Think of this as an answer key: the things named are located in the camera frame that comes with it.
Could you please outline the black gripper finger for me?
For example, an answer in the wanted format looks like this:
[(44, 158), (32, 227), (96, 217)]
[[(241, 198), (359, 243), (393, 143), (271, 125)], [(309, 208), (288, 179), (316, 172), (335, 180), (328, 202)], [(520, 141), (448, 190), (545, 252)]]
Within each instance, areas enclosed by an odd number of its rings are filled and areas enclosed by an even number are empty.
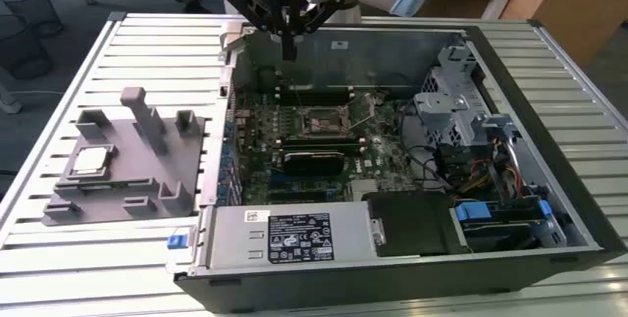
[(289, 7), (289, 60), (295, 60), (297, 56), (296, 37), (316, 32), (343, 6), (344, 0), (328, 0), (307, 10), (297, 4)]
[(285, 16), (287, 5), (281, 0), (228, 0), (237, 12), (280, 44), (281, 58), (289, 60), (289, 31)]

